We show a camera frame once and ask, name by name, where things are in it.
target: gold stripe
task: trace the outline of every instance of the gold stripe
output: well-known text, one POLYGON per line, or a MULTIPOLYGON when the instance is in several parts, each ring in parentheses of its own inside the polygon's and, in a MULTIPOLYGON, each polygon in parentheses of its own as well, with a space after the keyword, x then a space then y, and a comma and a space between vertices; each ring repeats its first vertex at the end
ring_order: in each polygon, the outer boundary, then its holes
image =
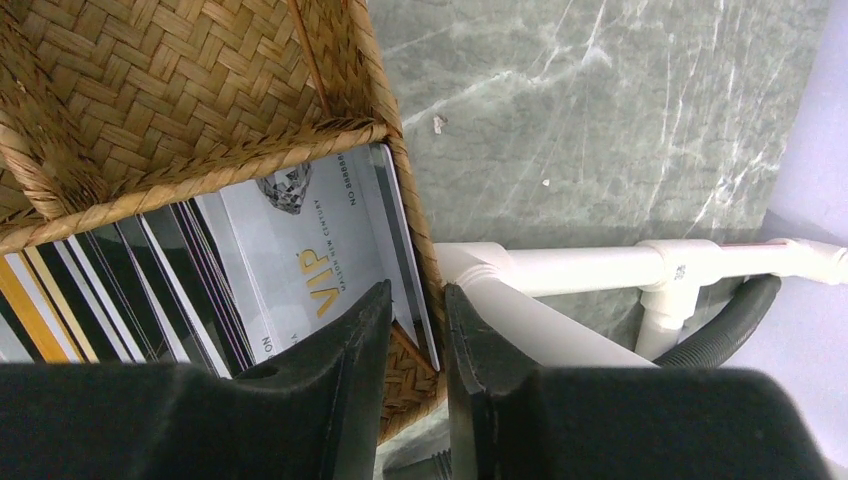
MULTIPOLYGON (((62 290, 59 288, 59 285, 53 278, 53 275, 50 274, 50 270, 47 268, 47 264, 44 263, 44 259, 41 258, 41 254, 38 253, 38 250, 33 247, 24 249, 24 254, 32 262, 32 266, 33 268, 35 268, 38 277, 41 278, 41 280, 44 282, 44 286, 47 288, 47 292, 50 294, 50 298, 52 298, 53 301, 56 302, 56 307, 62 314, 62 318, 64 318, 65 321, 68 322, 68 327, 70 327, 71 332, 74 334, 74 337, 79 342, 79 345, 85 353, 85 356, 88 361, 97 362, 97 354, 94 353, 94 348, 92 348, 91 344, 88 342, 88 337, 85 336, 85 332, 82 330, 82 327, 77 321, 77 317, 71 310, 70 305, 68 305, 68 301, 65 300, 65 295, 62 294, 62 290)), ((69 343, 76 350, 74 342, 70 341, 69 343)))
POLYGON ((27 295, 12 267, 5 257, 0 256, 0 292, 15 311, 24 329, 38 348, 41 356, 48 362, 68 362, 68 356, 62 350, 59 342, 53 337, 47 323, 41 318, 32 299, 27 295))
POLYGON ((38 281, 38 277, 35 276, 35 272, 32 271, 32 268, 29 266, 29 262, 26 261, 23 253, 18 253, 18 256, 21 258, 21 263, 24 265, 27 273, 30 278, 32 278, 32 283, 35 284, 35 288, 38 289, 38 293, 41 295, 41 298, 44 299, 44 303, 47 304, 47 308, 50 309, 50 314, 53 315, 53 319, 56 321, 56 324, 59 326, 59 330, 62 331, 62 335, 65 336, 65 340, 68 342, 68 345, 71 346, 71 350, 74 351, 74 355, 76 355, 77 359, 82 360, 82 355, 79 353, 79 349, 77 349, 76 344, 74 344, 73 339, 71 339, 71 335, 68 333, 68 330, 65 328, 65 323, 62 322, 59 314, 56 313, 56 308, 53 307, 53 302, 50 301, 50 297, 47 296, 47 293, 44 291, 44 288, 41 286, 41 282, 38 281))

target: black hose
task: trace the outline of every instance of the black hose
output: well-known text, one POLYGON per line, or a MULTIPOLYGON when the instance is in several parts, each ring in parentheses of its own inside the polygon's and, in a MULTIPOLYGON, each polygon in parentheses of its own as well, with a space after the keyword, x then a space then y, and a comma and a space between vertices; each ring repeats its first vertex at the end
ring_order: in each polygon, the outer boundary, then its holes
POLYGON ((754 277, 736 289, 713 320, 654 363, 661 367, 706 367, 723 364, 754 333, 780 290, 780 278, 754 277))

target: stack of cards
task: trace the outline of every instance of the stack of cards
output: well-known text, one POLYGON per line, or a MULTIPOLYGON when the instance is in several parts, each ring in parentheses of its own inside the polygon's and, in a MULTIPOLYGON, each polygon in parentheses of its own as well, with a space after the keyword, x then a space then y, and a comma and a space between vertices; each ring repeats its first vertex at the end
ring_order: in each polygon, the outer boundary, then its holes
POLYGON ((388 149, 360 147, 0 258, 0 359, 191 362, 224 378, 392 280, 423 293, 388 149))

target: white pvc pipe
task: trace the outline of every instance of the white pvc pipe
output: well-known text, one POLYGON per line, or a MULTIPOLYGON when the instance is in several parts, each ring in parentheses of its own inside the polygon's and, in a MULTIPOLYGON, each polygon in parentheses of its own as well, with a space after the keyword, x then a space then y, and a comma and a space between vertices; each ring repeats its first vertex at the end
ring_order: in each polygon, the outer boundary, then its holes
POLYGON ((655 366, 497 278, 480 277, 462 289, 486 323, 541 365, 655 366))
POLYGON ((650 247, 510 250, 509 257, 502 278, 531 297, 653 285, 665 271, 650 247))
MULTIPOLYGON (((492 322, 497 323, 495 329, 503 330, 504 337, 521 343, 523 347, 519 348, 529 349, 546 361, 557 358, 550 356, 553 347, 547 342, 566 342, 563 345, 572 348, 584 340, 591 341, 575 333, 577 330, 568 330, 567 334, 556 330, 554 319, 570 325, 568 328, 579 324, 542 304, 528 303, 527 295, 641 288, 646 315, 636 350, 654 359, 676 345, 683 322, 695 311, 699 289, 721 278, 770 273, 830 285, 848 283, 848 249, 809 240, 779 239, 764 245, 722 247, 708 240, 653 240, 635 247, 516 251, 507 251, 496 243, 455 243, 437 244, 436 252, 446 281, 468 291, 475 282, 485 280, 487 290, 496 293, 477 293, 475 307, 489 312, 488 316, 481 314, 483 319, 493 327, 492 322), (507 318, 519 312, 504 303, 498 296, 501 293, 522 308, 534 312, 542 308, 538 313, 547 312, 544 320, 533 323, 533 328, 540 330, 527 333, 525 325, 507 325, 507 318), (497 305, 497 309, 488 305, 497 305), (556 340, 546 335, 548 331, 558 332, 554 335, 556 340), (572 334, 576 336, 568 340, 566 337, 572 334)), ((574 351, 589 355, 587 361, 594 361, 591 353, 579 345, 574 351)), ((606 358, 606 350, 603 352, 602 358, 606 358)))

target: debris speck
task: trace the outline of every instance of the debris speck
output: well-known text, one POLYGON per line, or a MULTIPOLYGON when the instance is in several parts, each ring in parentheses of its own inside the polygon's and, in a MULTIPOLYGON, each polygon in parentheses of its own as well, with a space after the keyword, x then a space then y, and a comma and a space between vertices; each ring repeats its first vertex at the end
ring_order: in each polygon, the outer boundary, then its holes
POLYGON ((433 117, 433 131, 436 132, 436 135, 442 134, 442 127, 448 124, 448 119, 441 116, 436 115, 433 117))

